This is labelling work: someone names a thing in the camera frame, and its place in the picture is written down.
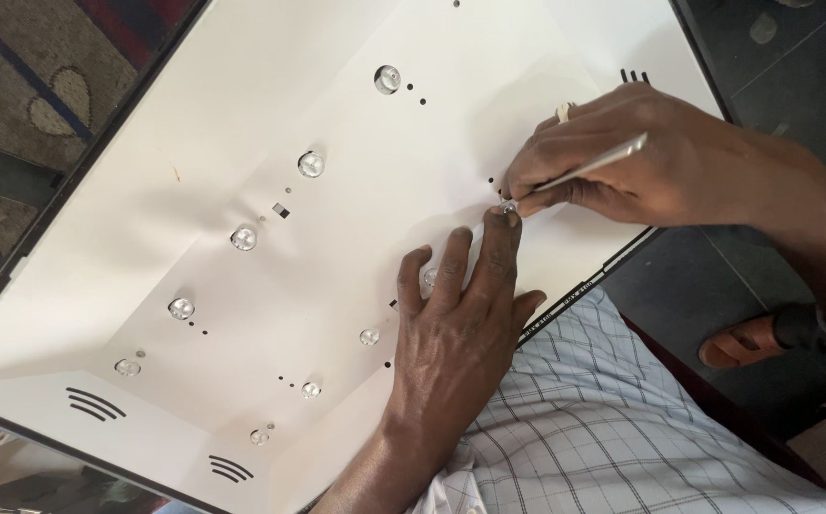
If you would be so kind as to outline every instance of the patterned carpet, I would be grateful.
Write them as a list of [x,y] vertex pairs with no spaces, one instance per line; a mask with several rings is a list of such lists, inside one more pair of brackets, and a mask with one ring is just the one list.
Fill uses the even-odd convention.
[[[0,150],[62,174],[192,0],[0,0]],[[37,214],[0,198],[0,261]]]

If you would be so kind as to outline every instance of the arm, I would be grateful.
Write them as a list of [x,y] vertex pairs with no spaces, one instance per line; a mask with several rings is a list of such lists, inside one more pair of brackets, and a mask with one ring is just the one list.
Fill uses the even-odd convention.
[[[761,229],[826,316],[826,167],[806,149],[747,131],[634,82],[541,123],[508,169],[521,216],[567,201],[617,221]],[[543,192],[533,189],[644,132],[633,158]]]
[[419,294],[419,269],[432,250],[411,251],[401,263],[394,390],[374,435],[312,513],[403,512],[498,389],[524,325],[546,296],[514,297],[521,218],[496,207],[483,221],[482,248],[465,290],[473,240],[466,227],[451,232],[428,300]]

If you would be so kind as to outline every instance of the black metal frame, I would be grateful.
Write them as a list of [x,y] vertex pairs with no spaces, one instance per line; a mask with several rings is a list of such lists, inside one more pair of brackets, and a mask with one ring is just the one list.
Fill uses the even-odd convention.
[[[163,43],[162,47],[152,57],[150,63],[145,66],[144,72],[142,72],[140,76],[138,76],[138,78],[134,82],[133,87],[119,102],[118,109],[116,109],[116,111],[112,113],[109,121],[99,131],[99,133],[96,134],[93,144],[89,146],[87,150],[83,153],[83,155],[77,160],[73,173],[69,175],[67,178],[65,178],[64,181],[58,186],[57,193],[54,195],[51,201],[48,202],[48,204],[41,210],[41,213],[36,218],[36,220],[31,224],[30,228],[28,228],[26,232],[22,235],[16,247],[4,258],[3,263],[0,265],[0,293],[7,286],[7,283],[10,280],[10,273],[16,267],[19,260],[22,257],[27,256],[29,254],[31,249],[41,238],[41,235],[44,233],[44,231],[48,228],[48,226],[51,225],[52,221],[54,220],[54,217],[57,215],[57,212],[61,209],[66,200],[70,197],[70,195],[79,185],[83,177],[86,176],[86,173],[95,164],[99,156],[101,156],[106,146],[108,146],[109,142],[117,133],[121,125],[127,120],[127,118],[130,116],[130,113],[137,106],[139,101],[143,98],[143,95],[146,93],[146,90],[152,85],[155,78],[159,76],[159,73],[168,63],[171,55],[177,50],[180,42],[183,41],[184,37],[187,36],[187,34],[190,32],[190,29],[193,27],[194,21],[196,21],[196,19],[201,16],[203,9],[209,4],[210,1],[211,0],[195,0],[194,4],[190,7],[187,14],[178,23],[178,26],[172,30],[172,33],[167,39],[167,41]],[[700,40],[700,38],[698,37],[698,29],[695,28],[693,25],[694,20],[692,18],[692,12],[689,9],[689,6],[686,4],[685,0],[669,1],[670,5],[673,7],[674,13],[676,14],[676,18],[679,20],[680,25],[682,26],[682,30],[686,35],[686,39],[688,40],[690,47],[692,47],[693,49],[693,53],[695,54],[695,58],[698,61],[699,67],[702,69],[702,72],[704,73],[708,85],[711,88],[712,93],[714,94],[717,103],[721,108],[721,112],[723,113],[725,119],[727,119],[728,122],[734,123],[734,121],[737,118],[732,112],[731,107],[726,102],[724,102],[724,97],[718,90],[715,79],[710,71],[710,57],[707,55],[705,50],[702,49],[698,44],[698,40]],[[647,230],[641,236],[638,237],[642,237],[645,234],[648,234]],[[548,311],[546,311],[546,313],[544,313],[543,316],[540,316],[539,321],[537,321],[536,323],[527,327],[524,330],[524,334],[526,335],[526,337],[523,339],[523,342],[529,340],[530,337],[533,336],[533,334],[535,334],[536,332],[538,332],[539,329],[542,328],[546,323],[548,323],[551,319],[560,314],[562,311],[566,310],[567,307],[574,301],[581,298],[587,291],[589,291],[592,288],[592,285],[596,284],[597,282],[599,282],[599,280],[605,278],[607,274],[617,269],[619,265],[621,265],[621,263],[624,263],[625,260],[627,260],[632,255],[640,251],[645,245],[650,243],[651,240],[655,239],[658,236],[658,234],[659,232],[650,235],[650,237],[647,237],[647,240],[645,240],[642,244],[638,245],[635,248],[632,248],[632,245],[635,244],[636,240],[633,240],[632,242],[630,242],[630,244],[626,245],[626,247],[623,248],[622,251],[620,251],[617,255],[617,257],[621,260],[620,263],[618,263],[613,268],[607,270],[606,266],[608,266],[609,263],[612,262],[612,259],[610,261],[607,261],[607,263],[604,264],[600,272],[595,274],[588,281],[577,286],[568,295],[556,302],[556,304]],[[172,489],[171,487],[161,485],[158,482],[149,480],[139,474],[132,473],[124,468],[121,468],[117,465],[113,465],[93,455],[76,450],[71,446],[65,445],[45,435],[38,434],[33,430],[27,429],[19,424],[13,423],[2,417],[0,417],[0,429],[4,430],[5,432],[9,432],[11,434],[15,434],[26,439],[29,439],[31,441],[34,441],[40,445],[44,445],[58,453],[78,459],[81,462],[90,465],[100,471],[127,480],[128,482],[135,485],[139,485],[140,487],[143,487],[146,490],[151,490],[160,495],[176,499],[182,503],[190,505],[191,507],[200,508],[212,514],[229,514],[221,508],[213,507],[212,505],[209,505],[197,498],[185,495],[178,490]]]

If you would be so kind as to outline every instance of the foot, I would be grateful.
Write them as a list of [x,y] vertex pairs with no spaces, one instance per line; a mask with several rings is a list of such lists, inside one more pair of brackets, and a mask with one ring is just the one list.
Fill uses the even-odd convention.
[[699,358],[705,366],[726,369],[747,366],[784,353],[772,330],[774,315],[731,326],[705,339]]

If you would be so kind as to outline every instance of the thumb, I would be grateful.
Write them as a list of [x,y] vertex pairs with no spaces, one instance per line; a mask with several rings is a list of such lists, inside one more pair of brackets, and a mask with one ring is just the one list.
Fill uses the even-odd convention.
[[524,326],[530,321],[530,316],[536,312],[543,302],[546,301],[546,294],[543,291],[531,291],[514,298],[511,306],[511,330],[516,335],[515,340],[521,335]]
[[573,178],[554,188],[527,195],[518,202],[518,214],[522,217],[533,216],[545,208],[563,202],[599,211],[606,205],[606,188],[609,186],[603,182]]

